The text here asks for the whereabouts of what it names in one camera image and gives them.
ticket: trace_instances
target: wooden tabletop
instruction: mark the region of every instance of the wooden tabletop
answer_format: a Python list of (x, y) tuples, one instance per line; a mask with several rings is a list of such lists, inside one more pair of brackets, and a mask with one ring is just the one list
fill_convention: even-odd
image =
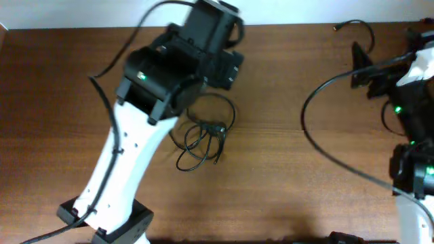
[[(405, 28), (374, 24), (375, 61), (402, 54)], [(110, 123), (86, 79), (104, 68), (130, 28), (11, 30), (0, 53), (0, 243), (19, 243), (64, 226), (59, 204), (81, 193)], [(162, 28), (141, 30), (132, 48)], [(367, 30), (330, 24), (249, 26), (236, 50), (245, 62), (231, 91), (237, 119), (217, 165), (183, 173), (181, 153), (167, 137), (146, 171), (136, 198), (155, 212), (148, 236), (175, 240), (265, 240), (322, 237), (332, 231), (366, 239), (398, 239), (391, 192), (332, 165), (300, 128), (304, 99), (326, 79), (351, 70), (351, 44), (369, 44)], [(111, 102), (120, 62), (100, 80)], [(384, 99), (368, 101), (349, 79), (330, 86), (308, 110), (308, 127), (333, 155), (390, 182), (389, 157), (403, 138), (380, 122)], [(223, 103), (202, 99), (212, 116)], [(399, 124), (388, 111), (392, 128)], [(183, 165), (196, 163), (185, 156)], [(44, 243), (88, 243), (91, 228)]]

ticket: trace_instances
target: black plastic bracket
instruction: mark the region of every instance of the black plastic bracket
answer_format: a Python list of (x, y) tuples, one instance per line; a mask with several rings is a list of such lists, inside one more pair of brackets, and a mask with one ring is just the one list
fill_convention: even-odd
[[(57, 216), (66, 224), (72, 224), (78, 220), (77, 211), (73, 205), (77, 197), (61, 204), (57, 211)], [(135, 243), (147, 230), (154, 217), (154, 213), (144, 205), (134, 199), (132, 213), (125, 224), (107, 235), (106, 231), (99, 228), (94, 237), (92, 244), (113, 244), (113, 243)]]

